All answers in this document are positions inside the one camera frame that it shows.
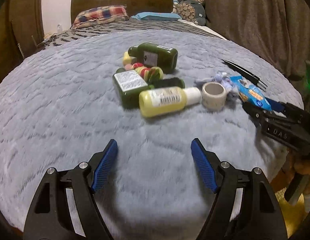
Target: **tape roll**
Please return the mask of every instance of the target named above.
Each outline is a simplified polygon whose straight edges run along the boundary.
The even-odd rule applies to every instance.
[[[202,86],[202,104],[209,110],[221,110],[226,103],[226,89],[217,82],[208,82]]]

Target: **snack bag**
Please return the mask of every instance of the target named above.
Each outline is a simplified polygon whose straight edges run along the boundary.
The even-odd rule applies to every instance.
[[[239,96],[244,102],[250,102],[255,106],[259,106],[265,110],[271,111],[272,108],[268,101],[265,99],[263,93],[256,87],[253,83],[243,78],[242,76],[233,76],[230,77],[230,80],[233,81],[239,92]]]

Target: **blue pillow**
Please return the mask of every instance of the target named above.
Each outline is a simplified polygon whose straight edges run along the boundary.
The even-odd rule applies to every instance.
[[[138,13],[131,18],[137,20],[153,20],[153,21],[177,21],[181,17],[176,13],[152,13],[152,12],[143,12]]]

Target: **gray blanket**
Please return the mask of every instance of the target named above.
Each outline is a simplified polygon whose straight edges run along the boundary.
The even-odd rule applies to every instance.
[[[0,209],[23,230],[33,194],[49,167],[72,169],[117,140],[119,154],[95,196],[115,239],[195,239],[214,195],[203,188],[190,153],[198,137],[236,168],[260,167],[271,180],[286,148],[260,134],[238,99],[218,113],[196,105],[146,120],[125,111],[112,75],[130,46],[153,42],[179,52],[175,76],[192,86],[228,59],[268,84],[266,96],[303,107],[300,94],[270,64],[231,41],[167,30],[112,33],[41,51],[0,84]],[[238,214],[236,198],[233,215]],[[82,234],[73,196],[74,227]]]

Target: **barcode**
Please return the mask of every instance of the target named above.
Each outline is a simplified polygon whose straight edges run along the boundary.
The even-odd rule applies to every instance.
[[[172,50],[173,49],[173,48],[165,47],[165,46],[162,46],[162,45],[158,45],[157,48],[166,49],[166,50]]]
[[[179,102],[180,102],[179,95],[160,98],[160,105],[170,105],[170,104],[179,103]]]

